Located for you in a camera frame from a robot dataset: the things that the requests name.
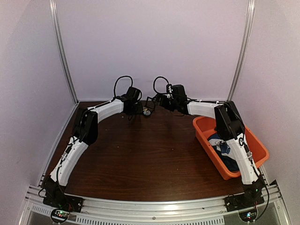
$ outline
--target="blue and white cloth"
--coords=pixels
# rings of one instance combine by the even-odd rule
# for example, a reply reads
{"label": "blue and white cloth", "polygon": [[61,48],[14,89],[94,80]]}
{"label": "blue and white cloth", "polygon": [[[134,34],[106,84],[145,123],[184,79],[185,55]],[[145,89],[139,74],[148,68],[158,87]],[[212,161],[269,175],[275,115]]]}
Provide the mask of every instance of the blue and white cloth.
{"label": "blue and white cloth", "polygon": [[217,133],[208,138],[210,145],[221,158],[227,169],[231,172],[239,171],[235,157],[225,141],[223,141]]}

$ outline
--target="wire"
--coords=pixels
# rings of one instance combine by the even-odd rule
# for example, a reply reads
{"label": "wire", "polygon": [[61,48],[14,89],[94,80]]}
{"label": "wire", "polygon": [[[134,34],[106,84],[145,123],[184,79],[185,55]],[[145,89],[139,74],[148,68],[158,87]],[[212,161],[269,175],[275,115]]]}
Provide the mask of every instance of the wire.
{"label": "wire", "polygon": [[40,189],[40,191],[38,192],[38,196],[41,197],[41,198],[46,198],[46,196],[41,196],[41,192],[44,190],[44,188]]}
{"label": "wire", "polygon": [[252,167],[252,168],[253,168],[253,170],[254,170],[256,176],[258,177],[258,179],[260,179],[260,180],[262,181],[262,183],[263,183],[263,185],[264,185],[264,187],[266,188],[266,191],[267,191],[267,193],[268,193],[268,200],[267,200],[266,207],[264,208],[264,210],[262,211],[262,213],[259,215],[259,217],[257,217],[257,218],[255,219],[255,221],[257,221],[257,220],[260,219],[260,217],[262,217],[262,215],[263,215],[263,214],[265,213],[265,211],[267,210],[267,207],[268,207],[269,201],[270,201],[270,194],[269,194],[268,187],[267,187],[266,183],[264,182],[264,180],[257,174],[256,169],[255,169],[254,167]]}
{"label": "wire", "polygon": [[58,173],[59,173],[59,170],[60,170],[60,165],[59,165],[59,167],[58,167],[57,170],[56,170],[56,182],[57,182],[57,185],[58,185],[60,191],[62,192],[62,194],[63,194],[64,197],[66,198],[65,193],[62,191],[62,189],[61,189],[61,187],[60,187],[60,182],[58,181]]}
{"label": "wire", "polygon": [[139,102],[142,99],[142,96],[143,96],[143,94],[141,92],[141,97],[136,102]]}
{"label": "wire", "polygon": [[91,108],[90,110],[92,110],[92,109],[97,109],[97,108],[99,108],[99,107],[101,107],[101,106],[107,105],[108,103],[111,103],[111,102],[113,102],[114,100],[115,100],[115,98],[113,98],[112,100],[109,100],[109,101],[107,101],[107,102],[98,104],[98,105],[94,106],[93,108]]}
{"label": "wire", "polygon": [[256,209],[256,217],[255,217],[255,220],[257,220],[257,216],[258,216],[258,208],[257,208],[257,201],[255,202],[255,209]]}
{"label": "wire", "polygon": [[133,117],[136,117],[136,114],[133,114],[131,116],[128,115],[128,121],[131,121]]}
{"label": "wire", "polygon": [[116,82],[114,83],[114,87],[113,87],[113,96],[114,96],[114,98],[117,97],[117,95],[116,95],[116,87],[117,87],[118,81],[119,81],[120,79],[122,79],[122,78],[125,78],[125,77],[130,78],[130,80],[131,80],[131,87],[132,87],[132,85],[133,85],[133,79],[132,79],[131,76],[127,76],[127,75],[126,75],[126,76],[120,76],[120,77],[116,80]]}
{"label": "wire", "polygon": [[67,145],[69,145],[69,142],[70,142],[70,140],[71,140],[71,138],[72,138],[73,136],[69,136],[68,138],[67,138]]}
{"label": "wire", "polygon": [[158,77],[155,78],[154,81],[153,81],[153,90],[155,91],[155,93],[157,93],[157,94],[170,94],[170,93],[159,93],[159,92],[155,89],[155,83],[156,83],[156,81],[157,81],[158,79],[164,79],[164,80],[168,83],[168,85],[170,85],[170,83],[169,83],[169,81],[167,80],[167,78],[165,78],[165,77],[163,77],[163,76],[158,76]]}
{"label": "wire", "polygon": [[[152,102],[153,107],[151,107],[149,105],[149,99]],[[155,108],[156,108],[156,103],[155,103],[154,99],[155,99],[155,97],[147,97],[147,99],[146,99],[146,103],[145,103],[144,108],[145,108],[145,110],[148,110],[150,113],[153,113],[155,111]]]}

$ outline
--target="black bracket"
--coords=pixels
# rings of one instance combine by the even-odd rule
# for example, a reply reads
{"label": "black bracket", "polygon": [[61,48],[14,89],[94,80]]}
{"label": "black bracket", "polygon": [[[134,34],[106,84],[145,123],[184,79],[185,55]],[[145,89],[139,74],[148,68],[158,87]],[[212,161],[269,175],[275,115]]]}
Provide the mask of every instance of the black bracket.
{"label": "black bracket", "polygon": [[188,113],[188,97],[186,95],[186,92],[184,90],[184,86],[181,84],[177,85],[171,85],[168,84],[166,86],[167,93],[170,92],[170,96],[167,96],[166,94],[157,94],[155,97],[149,99],[158,103],[159,106],[165,108],[166,110],[169,110],[171,112],[174,112],[177,110],[178,112],[189,115]]}
{"label": "black bracket", "polygon": [[50,175],[45,177],[41,188],[44,188],[46,191],[43,204],[50,205],[67,212],[81,212],[83,199],[64,194],[66,187],[58,186],[57,182],[54,182]]}
{"label": "black bracket", "polygon": [[145,108],[147,108],[151,113],[155,110],[156,103],[153,97],[147,97]]}
{"label": "black bracket", "polygon": [[229,195],[224,199],[227,211],[241,210],[264,203],[262,188],[264,183],[261,177],[250,185],[243,185],[244,193]]}
{"label": "black bracket", "polygon": [[224,102],[214,108],[217,124],[217,134],[228,141],[237,139],[237,136],[245,133],[245,125],[233,101]]}
{"label": "black bracket", "polygon": [[123,113],[127,116],[143,113],[143,105],[140,102],[139,96],[141,91],[135,87],[129,87],[126,94],[117,96],[116,98],[124,103]]}
{"label": "black bracket", "polygon": [[73,126],[73,135],[87,145],[98,138],[98,114],[86,108],[79,108]]}

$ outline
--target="white wall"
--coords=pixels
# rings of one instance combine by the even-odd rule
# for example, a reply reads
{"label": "white wall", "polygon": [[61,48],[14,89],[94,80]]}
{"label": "white wall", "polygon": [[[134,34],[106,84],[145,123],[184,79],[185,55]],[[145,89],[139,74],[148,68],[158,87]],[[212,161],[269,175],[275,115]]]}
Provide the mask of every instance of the white wall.
{"label": "white wall", "polygon": [[265,144],[294,225],[300,213],[300,2],[256,1],[253,31],[234,101]]}
{"label": "white wall", "polygon": [[14,225],[73,104],[49,0],[0,2],[0,220]]}
{"label": "white wall", "polygon": [[[110,99],[131,75],[144,99],[156,76],[190,97],[226,99],[238,60],[247,0],[57,2],[68,65],[80,100]],[[118,94],[129,82],[120,82]],[[162,91],[165,84],[161,82]]]}

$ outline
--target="black cable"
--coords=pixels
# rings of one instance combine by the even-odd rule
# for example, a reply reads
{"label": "black cable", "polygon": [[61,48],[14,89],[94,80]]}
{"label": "black cable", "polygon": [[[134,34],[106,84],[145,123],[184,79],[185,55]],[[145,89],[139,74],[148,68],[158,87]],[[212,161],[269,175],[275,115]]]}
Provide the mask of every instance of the black cable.
{"label": "black cable", "polygon": [[143,96],[143,94],[141,92],[141,97],[136,102],[139,102],[142,99],[142,96]]}
{"label": "black cable", "polygon": [[269,194],[268,187],[267,187],[266,183],[264,182],[264,180],[257,174],[256,169],[255,169],[254,167],[252,167],[252,168],[253,168],[253,170],[254,170],[256,176],[258,177],[258,179],[260,179],[261,182],[263,183],[263,185],[264,185],[264,187],[266,188],[266,191],[267,191],[267,193],[268,193],[268,200],[267,200],[266,207],[264,208],[264,210],[262,211],[262,213],[259,215],[259,217],[257,217],[257,218],[255,219],[255,221],[257,221],[257,220],[259,220],[260,217],[262,217],[262,215],[263,215],[263,214],[265,213],[265,211],[267,210],[267,207],[268,207],[269,201],[270,201],[270,194]]}
{"label": "black cable", "polygon": [[56,182],[57,182],[57,185],[58,185],[58,187],[59,187],[61,193],[62,193],[62,194],[64,195],[64,197],[67,199],[65,193],[62,191],[62,189],[61,189],[61,187],[60,187],[60,182],[58,181],[58,173],[59,173],[60,166],[61,166],[62,162],[63,162],[63,161],[61,160],[61,161],[60,161],[60,165],[59,165],[59,167],[58,167],[57,170],[56,170]]}
{"label": "black cable", "polygon": [[[155,108],[156,108],[156,102],[155,102],[155,97],[147,97],[147,99],[146,99],[146,103],[145,103],[145,108],[146,108],[146,110],[148,110],[150,113],[153,113],[154,111],[155,111]],[[152,102],[152,104],[153,104],[153,107],[151,107],[150,105],[149,105],[149,100]]]}
{"label": "black cable", "polygon": [[133,118],[134,116],[136,117],[136,114],[133,114],[133,115],[131,115],[131,116],[128,116],[128,121],[131,121],[132,118]]}
{"label": "black cable", "polygon": [[73,136],[69,136],[69,137],[67,138],[67,145],[69,145],[69,142],[70,142],[70,140],[71,140],[72,137],[73,137]]}
{"label": "black cable", "polygon": [[41,192],[44,190],[44,188],[40,189],[40,191],[38,192],[38,196],[41,197],[41,198],[46,198],[46,196],[41,196]]}
{"label": "black cable", "polygon": [[114,100],[115,100],[115,98],[113,98],[112,100],[109,100],[109,101],[107,101],[107,102],[98,104],[98,105],[94,106],[94,108],[92,108],[92,109],[97,109],[97,108],[99,108],[99,107],[101,107],[101,106],[107,105],[108,103],[111,103],[111,102],[113,102]]}
{"label": "black cable", "polygon": [[168,85],[170,85],[170,83],[169,83],[169,81],[167,80],[167,78],[165,78],[165,77],[163,77],[163,76],[158,76],[158,77],[155,78],[154,81],[153,81],[153,90],[155,91],[155,93],[157,93],[157,94],[170,94],[170,93],[159,93],[159,92],[155,89],[155,83],[156,83],[156,81],[157,81],[158,79],[164,79],[164,80],[168,83]]}
{"label": "black cable", "polygon": [[189,100],[191,100],[191,101],[193,101],[193,102],[200,102],[199,100],[193,99],[193,98],[190,98],[190,97],[187,97],[187,99],[189,99]]}
{"label": "black cable", "polygon": [[131,76],[127,76],[127,75],[126,75],[126,76],[120,76],[120,77],[116,80],[116,82],[114,83],[114,87],[113,87],[113,97],[114,97],[114,98],[117,97],[117,95],[116,95],[116,87],[117,87],[117,83],[118,83],[119,79],[122,79],[122,78],[125,78],[125,77],[128,77],[128,78],[131,79],[131,87],[132,87],[132,85],[133,85],[133,79],[132,79]]}

